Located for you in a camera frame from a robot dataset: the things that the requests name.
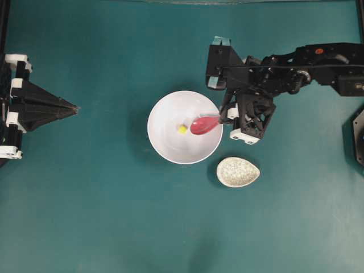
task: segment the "teal table surface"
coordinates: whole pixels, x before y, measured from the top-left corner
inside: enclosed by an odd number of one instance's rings
[[[253,146],[223,140],[190,166],[151,147],[153,105],[205,87],[208,47],[241,57],[360,41],[354,1],[227,6],[122,1],[13,1],[7,53],[26,53],[31,81],[79,105],[75,117],[23,138],[0,170],[0,272],[364,272],[364,180],[350,117],[363,98],[311,84],[277,97]],[[260,178],[216,178],[240,156]]]

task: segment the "pink spoon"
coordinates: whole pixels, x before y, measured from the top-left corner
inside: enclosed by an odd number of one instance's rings
[[[190,127],[194,135],[203,135],[210,132],[218,125],[219,116],[196,118]]]

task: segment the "speckled dish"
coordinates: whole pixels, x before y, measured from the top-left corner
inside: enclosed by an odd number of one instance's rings
[[[217,178],[225,186],[239,188],[254,182],[260,170],[242,158],[225,158],[216,169]]]

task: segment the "black mechanical structure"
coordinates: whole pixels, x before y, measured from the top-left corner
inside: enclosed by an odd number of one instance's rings
[[[356,0],[361,42],[364,42],[364,0]],[[351,121],[354,152],[357,162],[364,166],[364,110],[355,114]]]
[[[313,80],[341,96],[364,96],[364,44],[306,45],[286,55],[242,60],[230,40],[215,37],[209,50],[206,84],[226,90],[220,122],[232,124],[232,139],[254,144],[263,138],[276,106],[274,97],[297,94]]]
[[[22,158],[23,134],[78,111],[29,81],[32,65],[27,55],[4,53],[9,8],[9,0],[0,2],[0,167]]]

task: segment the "yellow cube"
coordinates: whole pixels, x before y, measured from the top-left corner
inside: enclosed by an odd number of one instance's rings
[[[187,127],[184,125],[184,124],[182,124],[180,127],[178,127],[178,133],[180,133],[180,134],[186,134],[187,133]]]

